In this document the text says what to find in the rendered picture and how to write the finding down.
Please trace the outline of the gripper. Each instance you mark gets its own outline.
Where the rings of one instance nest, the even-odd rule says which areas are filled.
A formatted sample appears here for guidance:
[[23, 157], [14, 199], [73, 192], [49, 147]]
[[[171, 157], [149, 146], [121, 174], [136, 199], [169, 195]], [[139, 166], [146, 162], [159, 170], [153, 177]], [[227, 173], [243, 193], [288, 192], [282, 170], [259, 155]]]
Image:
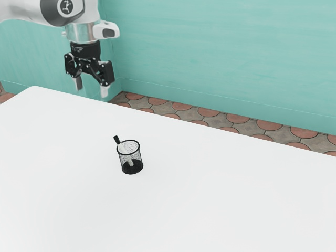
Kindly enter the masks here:
[[100, 85], [100, 96], [106, 98], [109, 88], [115, 82], [114, 70], [111, 61], [100, 61], [101, 45], [97, 40], [94, 43], [78, 44], [70, 43], [71, 52], [64, 55], [65, 71], [69, 74], [76, 90], [83, 88], [81, 74], [83, 66], [86, 64], [86, 70], [92, 75]]

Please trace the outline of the white pen with black cap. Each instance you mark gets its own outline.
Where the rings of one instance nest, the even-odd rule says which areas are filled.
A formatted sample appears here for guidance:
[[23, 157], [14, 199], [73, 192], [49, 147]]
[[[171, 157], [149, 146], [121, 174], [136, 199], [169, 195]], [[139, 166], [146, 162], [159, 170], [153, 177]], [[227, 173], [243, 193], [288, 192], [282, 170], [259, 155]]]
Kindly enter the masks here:
[[120, 149], [120, 153], [122, 153], [125, 156], [129, 166], [132, 167], [134, 164], [133, 164], [131, 158], [127, 155], [127, 151], [124, 148], [123, 144], [121, 143], [119, 137], [117, 135], [115, 135], [113, 138], [114, 138], [118, 148]]

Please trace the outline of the black mesh pen holder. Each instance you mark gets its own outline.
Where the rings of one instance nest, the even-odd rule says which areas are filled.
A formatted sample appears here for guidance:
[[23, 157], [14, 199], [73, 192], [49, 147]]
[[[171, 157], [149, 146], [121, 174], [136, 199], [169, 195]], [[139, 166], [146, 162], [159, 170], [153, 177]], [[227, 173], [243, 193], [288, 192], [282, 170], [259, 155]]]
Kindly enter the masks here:
[[114, 137], [117, 143], [122, 172], [128, 175], [137, 174], [143, 169], [143, 162], [140, 153], [140, 144], [136, 140], [125, 140]]

